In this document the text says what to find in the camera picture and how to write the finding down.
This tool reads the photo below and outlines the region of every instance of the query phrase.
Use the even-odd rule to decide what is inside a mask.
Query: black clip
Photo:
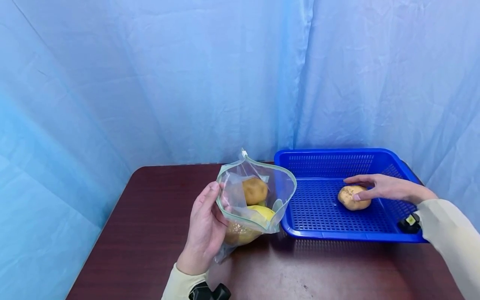
[[[417,214],[412,213],[406,219],[399,221],[397,223],[397,227],[403,233],[417,234],[418,231],[421,229],[420,217]]]
[[[229,289],[222,283],[212,292],[206,282],[201,282],[193,287],[188,298],[190,300],[229,300],[231,295]]]

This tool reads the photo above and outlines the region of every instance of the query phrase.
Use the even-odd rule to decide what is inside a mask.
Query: blue basket
[[[416,207],[404,201],[373,199],[360,211],[347,210],[337,195],[344,178],[358,174],[385,174],[420,183],[397,155],[386,149],[285,150],[275,164],[297,178],[297,191],[288,204],[282,227],[296,238],[427,242],[422,232],[402,233],[397,222]]]

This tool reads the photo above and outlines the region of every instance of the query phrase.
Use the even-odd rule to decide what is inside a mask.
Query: wooden table
[[[220,165],[136,171],[68,300],[159,300],[187,238],[191,205]],[[262,236],[212,267],[232,300],[462,299],[429,244]]]

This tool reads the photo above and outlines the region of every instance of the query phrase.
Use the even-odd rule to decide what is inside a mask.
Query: sleeve
[[[193,287],[206,279],[207,273],[196,276],[187,275],[180,272],[177,264],[174,264],[161,300],[188,300]]]
[[[423,237],[445,260],[467,300],[480,299],[480,235],[452,203],[433,199],[418,205]]]

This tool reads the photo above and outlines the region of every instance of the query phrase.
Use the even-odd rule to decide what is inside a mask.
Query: potato
[[[372,203],[371,200],[365,201],[355,201],[353,200],[353,195],[366,191],[367,189],[359,185],[348,185],[343,187],[338,193],[338,200],[345,206],[348,210],[361,210],[370,206]]]
[[[253,177],[242,182],[243,193],[247,205],[257,205],[267,198],[267,184],[258,177]]]

